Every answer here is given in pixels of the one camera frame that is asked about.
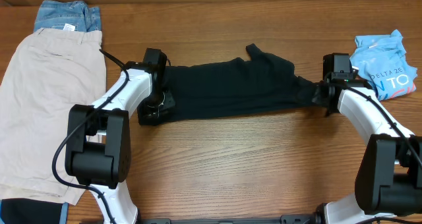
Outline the black t-shirt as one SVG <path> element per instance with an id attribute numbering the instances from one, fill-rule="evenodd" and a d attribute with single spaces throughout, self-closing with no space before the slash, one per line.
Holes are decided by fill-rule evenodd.
<path id="1" fill-rule="evenodd" d="M 167 122 L 309 107 L 317 85 L 295 75 L 292 62 L 248 45 L 248 61 L 168 67 L 164 86 L 175 100 Z"/>

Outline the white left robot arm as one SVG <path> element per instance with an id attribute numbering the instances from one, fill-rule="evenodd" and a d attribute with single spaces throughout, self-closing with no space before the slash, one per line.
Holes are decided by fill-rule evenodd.
<path id="1" fill-rule="evenodd" d="M 74 105 L 69 111 L 67 136 L 56 154 L 65 152 L 65 170 L 75 184 L 58 178 L 66 186 L 88 190 L 95 197 L 104 223 L 140 223 L 140 213 L 127 186 L 131 166 L 129 119 L 148 125 L 161 122 L 175 102 L 162 81 L 168 59 L 116 62 L 119 80 L 92 105 Z"/>

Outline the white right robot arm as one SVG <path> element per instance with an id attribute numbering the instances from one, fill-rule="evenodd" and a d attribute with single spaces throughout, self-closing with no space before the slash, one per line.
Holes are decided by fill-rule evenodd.
<path id="1" fill-rule="evenodd" d="M 315 99 L 348 118 L 366 143 L 354 192 L 323 207 L 325 223 L 403 223 L 421 213 L 421 137 L 402 126 L 364 82 L 319 82 Z"/>

